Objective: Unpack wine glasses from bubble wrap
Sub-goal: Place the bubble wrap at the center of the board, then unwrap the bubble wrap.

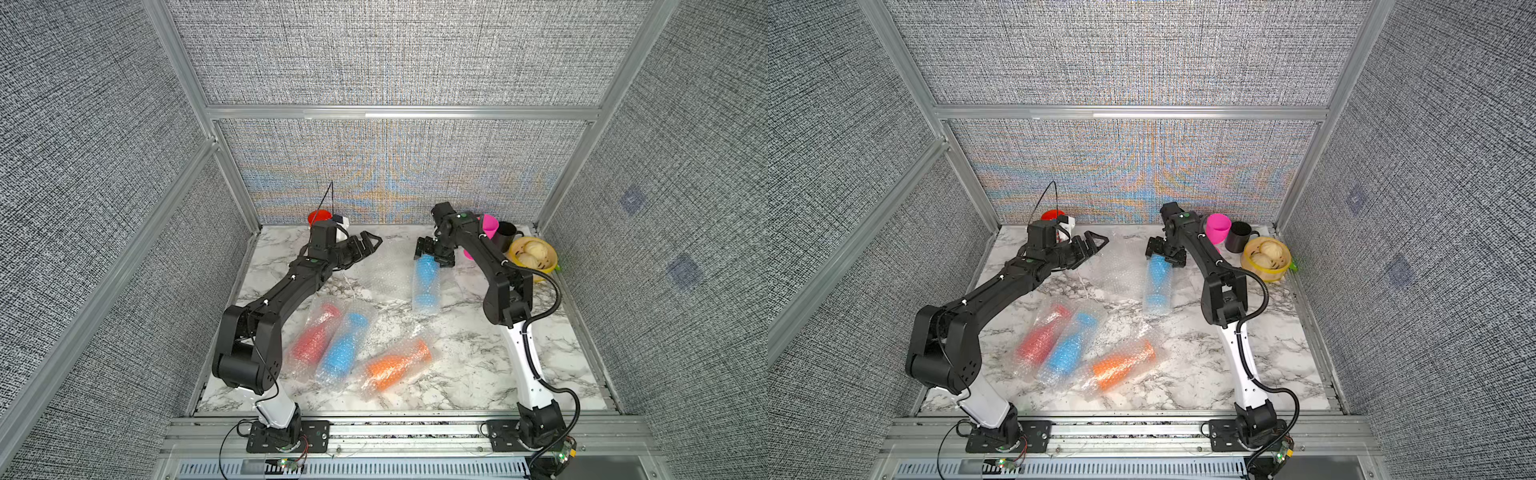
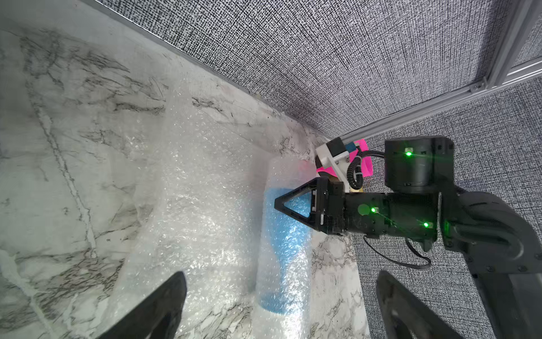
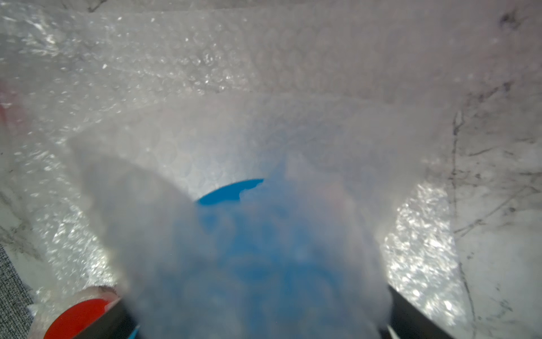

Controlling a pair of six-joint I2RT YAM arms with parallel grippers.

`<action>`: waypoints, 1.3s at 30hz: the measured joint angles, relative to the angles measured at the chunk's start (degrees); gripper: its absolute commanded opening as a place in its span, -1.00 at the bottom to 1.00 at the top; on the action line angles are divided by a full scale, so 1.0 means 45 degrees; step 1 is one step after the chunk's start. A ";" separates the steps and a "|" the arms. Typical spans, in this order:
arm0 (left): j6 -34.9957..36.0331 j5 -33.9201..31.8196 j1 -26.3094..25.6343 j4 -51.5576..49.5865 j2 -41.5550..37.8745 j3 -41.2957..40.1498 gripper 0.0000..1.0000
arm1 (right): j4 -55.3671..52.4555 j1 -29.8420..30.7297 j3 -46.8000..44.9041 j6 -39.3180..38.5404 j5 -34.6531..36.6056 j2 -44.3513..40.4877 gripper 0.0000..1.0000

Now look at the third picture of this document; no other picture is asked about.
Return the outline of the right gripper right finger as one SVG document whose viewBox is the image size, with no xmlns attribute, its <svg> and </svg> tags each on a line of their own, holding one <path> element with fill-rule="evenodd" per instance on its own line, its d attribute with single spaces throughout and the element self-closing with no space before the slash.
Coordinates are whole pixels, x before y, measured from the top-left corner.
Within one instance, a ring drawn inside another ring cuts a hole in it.
<svg viewBox="0 0 542 339">
<path fill-rule="evenodd" d="M 432 322 L 391 285 L 392 312 L 389 327 L 380 331 L 381 338 L 392 338 L 394 331 L 399 338 L 453 339 L 439 325 Z"/>
</svg>

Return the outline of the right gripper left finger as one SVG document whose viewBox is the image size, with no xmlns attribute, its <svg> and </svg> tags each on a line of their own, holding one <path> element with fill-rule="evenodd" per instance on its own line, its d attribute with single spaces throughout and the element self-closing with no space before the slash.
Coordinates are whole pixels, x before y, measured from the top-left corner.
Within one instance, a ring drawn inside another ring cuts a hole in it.
<svg viewBox="0 0 542 339">
<path fill-rule="evenodd" d="M 75 339 L 139 339 L 140 326 L 120 299 Z"/>
</svg>

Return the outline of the blue wine glass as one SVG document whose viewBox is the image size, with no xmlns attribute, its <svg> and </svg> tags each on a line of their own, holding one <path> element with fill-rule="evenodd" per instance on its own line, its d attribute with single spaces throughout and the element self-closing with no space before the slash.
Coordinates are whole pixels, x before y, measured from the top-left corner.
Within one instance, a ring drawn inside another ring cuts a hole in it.
<svg viewBox="0 0 542 339">
<path fill-rule="evenodd" d="M 169 338 L 369 338 L 363 233 L 341 184 L 176 202 Z"/>
</svg>

